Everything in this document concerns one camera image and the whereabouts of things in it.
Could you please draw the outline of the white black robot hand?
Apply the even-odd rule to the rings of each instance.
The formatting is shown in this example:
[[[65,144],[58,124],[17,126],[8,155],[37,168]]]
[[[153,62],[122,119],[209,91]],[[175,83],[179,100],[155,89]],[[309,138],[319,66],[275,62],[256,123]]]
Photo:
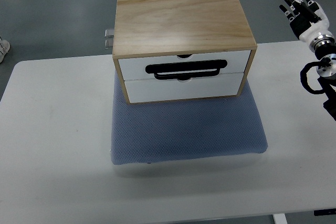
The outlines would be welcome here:
[[[329,20],[321,5],[315,0],[284,0],[287,7],[279,8],[289,20],[294,35],[307,43],[312,51],[316,50],[319,40],[334,42],[329,31]]]

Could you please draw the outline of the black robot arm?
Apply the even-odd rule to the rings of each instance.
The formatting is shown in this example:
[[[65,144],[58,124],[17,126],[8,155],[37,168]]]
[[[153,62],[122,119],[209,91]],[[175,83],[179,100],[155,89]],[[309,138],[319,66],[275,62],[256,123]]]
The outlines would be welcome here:
[[[335,119],[335,38],[331,34],[319,35],[309,44],[309,49],[317,61],[306,64],[300,71],[301,85],[311,94],[325,94],[328,99],[323,107]],[[313,67],[319,75],[320,90],[314,90],[308,84],[307,73]]]

